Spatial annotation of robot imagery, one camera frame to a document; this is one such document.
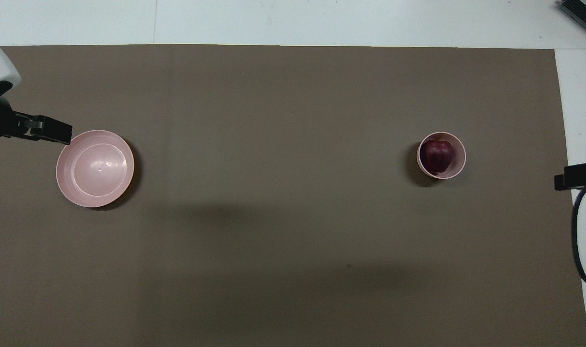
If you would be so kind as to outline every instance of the apple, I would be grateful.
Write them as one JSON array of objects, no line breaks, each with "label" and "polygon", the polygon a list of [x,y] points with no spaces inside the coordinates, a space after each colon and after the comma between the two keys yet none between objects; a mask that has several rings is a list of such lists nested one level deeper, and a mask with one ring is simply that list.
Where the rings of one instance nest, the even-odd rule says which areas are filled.
[{"label": "apple", "polygon": [[453,160],[453,148],[447,141],[429,140],[421,145],[421,164],[430,172],[445,172]]}]

